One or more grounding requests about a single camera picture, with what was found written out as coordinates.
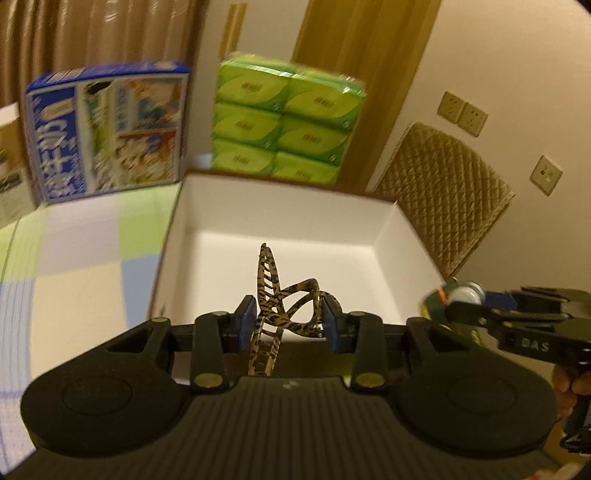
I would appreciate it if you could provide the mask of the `person's right hand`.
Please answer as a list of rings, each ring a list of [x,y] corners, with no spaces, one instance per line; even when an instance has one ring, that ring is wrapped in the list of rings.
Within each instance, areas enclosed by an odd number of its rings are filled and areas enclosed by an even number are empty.
[[[559,365],[554,366],[551,383],[561,417],[570,416],[577,405],[578,397],[586,396],[590,391],[590,377],[587,373],[575,376]]]

